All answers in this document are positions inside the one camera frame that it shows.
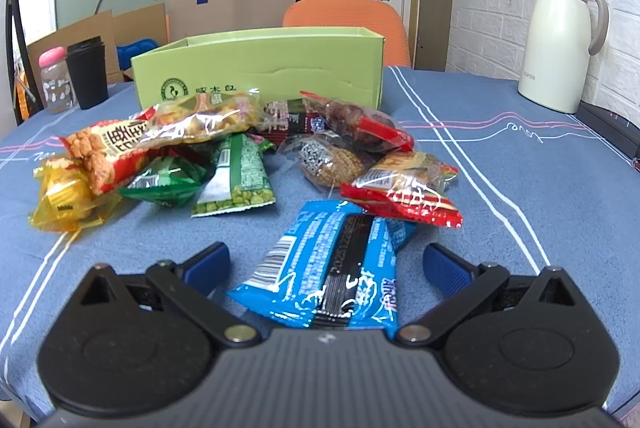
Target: table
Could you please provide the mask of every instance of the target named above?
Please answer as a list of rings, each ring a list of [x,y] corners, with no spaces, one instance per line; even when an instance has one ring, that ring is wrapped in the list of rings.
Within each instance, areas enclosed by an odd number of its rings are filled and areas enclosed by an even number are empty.
[[[278,199],[273,206],[190,218],[187,208],[129,201],[107,224],[77,238],[32,230],[26,214],[35,206],[38,183],[31,171],[45,154],[62,151],[56,136],[138,108],[134,88],[123,84],[91,110],[40,113],[0,142],[0,386],[37,420],[52,408],[36,371],[39,345],[89,267],[108,262],[117,272],[141,272],[159,259],[181,262],[220,240],[231,252],[232,288],[249,276],[304,202],[326,197],[290,162],[268,155]],[[572,116],[525,100],[515,82],[386,68],[382,110],[416,138],[419,150],[459,168],[448,196],[465,217],[460,230],[421,226],[398,254],[400,323],[439,300],[422,274],[428,242],[475,264],[499,262],[513,274],[561,265],[618,346],[621,371],[607,407],[617,416],[628,411],[640,388],[634,350],[640,341],[634,237],[640,231],[640,174],[629,159]],[[243,314],[223,293],[214,298]]]

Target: black cup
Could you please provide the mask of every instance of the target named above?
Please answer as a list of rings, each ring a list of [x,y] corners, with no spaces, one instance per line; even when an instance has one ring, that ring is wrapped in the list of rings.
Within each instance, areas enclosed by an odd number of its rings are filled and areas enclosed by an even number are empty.
[[[99,36],[67,47],[66,67],[80,108],[92,108],[109,97],[104,43]]]

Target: green box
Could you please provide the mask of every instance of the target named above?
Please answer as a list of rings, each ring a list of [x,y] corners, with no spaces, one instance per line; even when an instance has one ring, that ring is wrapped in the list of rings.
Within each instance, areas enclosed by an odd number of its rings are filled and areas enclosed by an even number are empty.
[[[142,108],[196,92],[300,90],[378,108],[384,37],[362,27],[285,27],[195,36],[132,59]]]

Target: cardboard box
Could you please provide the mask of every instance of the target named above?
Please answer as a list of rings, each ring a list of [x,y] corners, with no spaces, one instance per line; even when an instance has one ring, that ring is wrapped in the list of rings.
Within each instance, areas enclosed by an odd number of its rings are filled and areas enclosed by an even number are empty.
[[[300,90],[378,108],[384,37],[361,27],[251,29],[179,40],[133,58],[142,108],[196,92]]]
[[[120,71],[116,46],[128,45],[143,38],[152,38],[159,46],[166,45],[168,40],[164,4],[142,7],[117,16],[114,16],[110,10],[104,11],[63,27],[27,45],[36,86],[44,106],[47,106],[47,102],[42,90],[38,65],[40,55],[53,47],[66,48],[94,36],[100,36],[104,43],[107,83],[122,82],[125,79],[123,75],[125,73]]]

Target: shopping bag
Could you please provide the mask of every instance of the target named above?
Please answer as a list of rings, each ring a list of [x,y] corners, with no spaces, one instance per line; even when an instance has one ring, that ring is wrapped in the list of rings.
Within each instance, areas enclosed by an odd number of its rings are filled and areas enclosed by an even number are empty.
[[[282,27],[296,0],[166,0],[169,41],[224,31]]]

